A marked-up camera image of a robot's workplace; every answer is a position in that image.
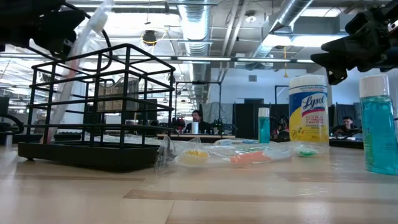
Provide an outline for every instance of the orange object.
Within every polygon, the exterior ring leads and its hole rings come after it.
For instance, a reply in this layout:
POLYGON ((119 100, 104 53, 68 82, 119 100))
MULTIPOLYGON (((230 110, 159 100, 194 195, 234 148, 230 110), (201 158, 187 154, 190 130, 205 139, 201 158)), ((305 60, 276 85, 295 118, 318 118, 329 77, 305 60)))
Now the orange object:
POLYGON ((229 158, 232 164, 246 165, 252 162, 269 162, 272 161, 270 157, 264 156, 262 151, 248 153, 238 156, 232 156, 229 158))

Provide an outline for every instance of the blue liquid bottle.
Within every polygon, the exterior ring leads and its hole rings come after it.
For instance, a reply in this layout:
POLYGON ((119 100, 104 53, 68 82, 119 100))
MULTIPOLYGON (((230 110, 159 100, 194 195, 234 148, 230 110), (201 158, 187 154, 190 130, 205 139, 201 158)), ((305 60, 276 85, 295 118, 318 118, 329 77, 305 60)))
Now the blue liquid bottle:
POLYGON ((359 81, 366 170, 398 175, 398 145, 387 75, 359 81))
POLYGON ((259 143, 269 143, 269 108, 259 108, 259 143))

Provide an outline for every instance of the ceiling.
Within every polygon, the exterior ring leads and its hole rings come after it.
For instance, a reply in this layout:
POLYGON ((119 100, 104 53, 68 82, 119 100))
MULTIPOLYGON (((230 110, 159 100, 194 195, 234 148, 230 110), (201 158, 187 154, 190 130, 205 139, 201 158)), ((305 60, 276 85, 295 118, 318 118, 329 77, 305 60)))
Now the ceiling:
MULTIPOLYGON (((81 6, 89 14, 92 14, 92 10, 89 7, 85 7, 88 3, 93 3, 89 0, 82 1, 71 1, 78 7, 81 6)), ((137 1, 118 1, 115 0, 116 5, 125 5, 126 7, 120 7, 115 9, 116 12, 111 12, 108 14, 108 21, 105 25, 105 31, 108 33, 112 45, 118 45, 122 43, 134 44, 153 55, 186 55, 187 51, 185 44, 179 43, 179 40, 183 40, 183 30, 180 16, 176 14, 153 14, 153 13, 135 13, 128 7, 128 5, 136 5, 137 1), (151 47, 146 46, 142 43, 142 34, 145 30, 154 30, 157 36, 158 42, 151 47)), ((211 21, 210 21, 210 55, 215 57, 220 57, 223 47, 223 41, 226 36, 226 26, 231 18, 231 10, 233 8, 233 0, 215 0, 208 1, 214 4, 211 7, 211 21)), ((280 9, 282 1, 279 0, 252 0, 249 1, 246 12, 254 11, 256 17, 255 22, 246 22, 243 20, 241 28, 238 33, 237 41, 233 46, 231 51, 231 56, 236 56, 236 54, 245 54, 249 57, 250 53, 254 52, 259 44, 262 42, 264 36, 262 36, 262 28, 264 21, 267 16, 276 13, 280 9)), ((327 21, 337 18, 340 14, 352 14, 355 15, 358 11, 363 11, 366 8, 371 7, 374 4, 380 4, 378 1, 325 1, 325 0, 315 0, 311 6, 304 11, 302 17, 296 22, 294 34, 300 33, 299 35, 315 35, 324 34, 322 29, 326 29, 327 21), (305 17, 311 17, 312 19, 316 17, 317 19, 312 20, 312 25, 309 20, 305 17)), ((142 7, 146 7, 150 4, 158 4, 156 1, 144 2, 139 1, 142 7)), ((83 22, 77 32, 81 31, 86 22, 83 22)), ((104 39, 100 36, 96 36, 91 40, 91 48, 101 49, 106 47, 104 39)), ((286 46, 286 48, 273 48, 271 50, 271 55, 274 58, 302 58, 309 59, 311 54, 321 52, 319 47, 303 47, 303 46, 286 46)), ((20 94, 21 97, 27 97, 30 95, 30 90, 27 88, 32 83, 32 69, 31 66, 37 65, 39 63, 46 62, 41 57, 34 56, 33 52, 29 50, 14 47, 8 45, 6 48, 6 53, 8 54, 18 54, 14 55, 12 58, 7 57, 6 54, 0 54, 0 88, 7 91, 0 91, 1 93, 9 94, 9 91, 20 94), (10 85, 17 85, 18 88, 13 88, 10 85)), ((125 52, 117 51, 114 52, 116 55, 123 55, 125 52)), ((192 64, 182 63, 182 62, 169 62, 176 68, 175 76, 176 81, 192 81, 192 64)), ((156 71, 159 70, 157 65, 151 63, 144 63, 138 65, 140 69, 144 71, 156 71)), ((87 60, 84 62, 82 67, 85 68, 96 68, 95 60, 87 60)), ((219 63, 212 63, 211 67, 218 68, 219 63)), ((230 63, 230 69, 234 68, 234 63, 230 63)), ((270 67, 275 72, 285 68, 284 63, 275 63, 270 67)), ((314 64, 288 64, 288 69, 292 70, 305 70, 307 73, 312 73, 319 69, 318 66, 314 64)), ((230 78, 226 77, 228 83, 235 82, 239 83, 239 77, 234 74, 239 73, 238 71, 232 72, 230 78)), ((120 76, 114 76, 113 79, 118 79, 120 76)), ((159 74, 154 76, 156 80, 163 83, 169 83, 168 74, 159 74)), ((151 88, 157 88, 156 84, 152 84, 151 88)), ((198 86, 187 85, 184 87, 186 91, 182 91, 182 94, 178 96, 180 100, 177 103, 178 113, 189 114, 190 111, 196 108, 198 101, 197 91, 203 91, 201 95, 205 95, 206 88, 198 86)), ((159 102, 168 104, 168 94, 158 94, 152 95, 152 98, 161 99, 159 102)))

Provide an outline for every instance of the white lid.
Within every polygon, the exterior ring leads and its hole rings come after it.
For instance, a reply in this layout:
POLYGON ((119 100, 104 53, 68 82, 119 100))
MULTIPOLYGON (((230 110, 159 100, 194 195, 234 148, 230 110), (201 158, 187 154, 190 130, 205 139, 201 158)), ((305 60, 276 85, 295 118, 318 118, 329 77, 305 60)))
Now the white lid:
POLYGON ((390 88, 387 75, 371 75, 359 80, 359 97, 389 95, 390 88))
POLYGON ((259 108, 259 118, 269 118, 269 108, 259 108))
POLYGON ((303 85, 323 85, 327 86, 326 76, 324 75, 303 75, 291 79, 289 88, 303 85))

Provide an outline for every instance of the person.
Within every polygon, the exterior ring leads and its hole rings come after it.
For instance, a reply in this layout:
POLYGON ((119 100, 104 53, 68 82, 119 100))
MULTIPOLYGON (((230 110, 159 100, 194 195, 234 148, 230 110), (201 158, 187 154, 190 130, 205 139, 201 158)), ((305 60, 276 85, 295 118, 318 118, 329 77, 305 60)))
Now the person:
POLYGON ((353 118, 345 116, 343 118, 343 125, 333 128, 332 133, 337 136, 339 134, 349 134, 352 129, 357 127, 353 124, 353 118))
MULTIPOLYGON (((202 121, 202 115, 200 111, 194 110, 192 112, 192 121, 199 122, 199 133, 207 133, 210 134, 211 126, 209 123, 202 121)), ((192 130, 192 123, 189 123, 185 128, 185 133, 190 133, 192 130)))

